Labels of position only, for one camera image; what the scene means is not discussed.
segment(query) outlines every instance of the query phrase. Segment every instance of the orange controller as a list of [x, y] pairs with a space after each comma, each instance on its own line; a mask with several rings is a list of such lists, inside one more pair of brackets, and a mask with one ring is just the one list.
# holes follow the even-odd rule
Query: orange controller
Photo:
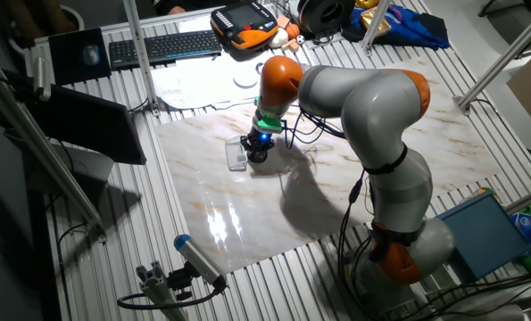
[[228, 5], [212, 12], [212, 28], [221, 43], [238, 50], [259, 51], [277, 33], [277, 20], [258, 3]]

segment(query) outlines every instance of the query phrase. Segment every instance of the black keyboard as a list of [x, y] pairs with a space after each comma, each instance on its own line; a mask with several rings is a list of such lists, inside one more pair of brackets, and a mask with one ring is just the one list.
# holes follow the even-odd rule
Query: black keyboard
[[[145, 38], [145, 45], [150, 64], [221, 52], [220, 41], [211, 30], [149, 37]], [[139, 65], [133, 40], [112, 42], [108, 49], [112, 69], [134, 68]]]

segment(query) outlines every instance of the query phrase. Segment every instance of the monitor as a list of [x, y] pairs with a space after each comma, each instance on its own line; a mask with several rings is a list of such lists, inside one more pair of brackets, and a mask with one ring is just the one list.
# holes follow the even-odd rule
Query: monitor
[[[33, 78], [4, 70], [19, 92], [33, 91]], [[126, 106], [61, 86], [47, 102], [25, 104], [46, 136], [100, 152], [113, 161], [145, 164], [137, 129]], [[0, 117], [0, 125], [10, 125]]]

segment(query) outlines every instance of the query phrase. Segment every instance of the small transparent cube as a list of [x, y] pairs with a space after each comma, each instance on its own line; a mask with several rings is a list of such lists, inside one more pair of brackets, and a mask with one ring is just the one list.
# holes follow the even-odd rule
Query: small transparent cube
[[226, 158], [229, 171], [247, 170], [247, 153], [241, 145], [241, 136], [231, 138], [226, 142]]

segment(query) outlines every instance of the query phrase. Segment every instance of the marble board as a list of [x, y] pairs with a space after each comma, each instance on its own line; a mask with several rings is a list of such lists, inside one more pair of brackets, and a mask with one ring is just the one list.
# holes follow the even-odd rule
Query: marble board
[[[390, 68], [415, 70], [429, 82], [427, 113], [402, 138], [427, 160], [434, 195], [499, 172], [430, 62], [412, 60]], [[345, 140], [324, 134], [313, 144], [295, 139], [287, 149], [282, 134], [274, 137], [276, 147], [264, 163], [230, 172], [225, 142], [249, 132], [254, 111], [247, 104], [157, 128], [189, 233], [226, 273], [337, 233], [349, 191], [362, 171]], [[291, 108], [287, 113], [289, 127], [298, 112]], [[340, 125], [338, 119], [332, 122]], [[314, 126], [301, 119], [298, 129], [306, 133]], [[311, 141], [318, 133], [300, 137]], [[353, 205], [351, 226], [372, 220], [366, 193], [364, 186]]]

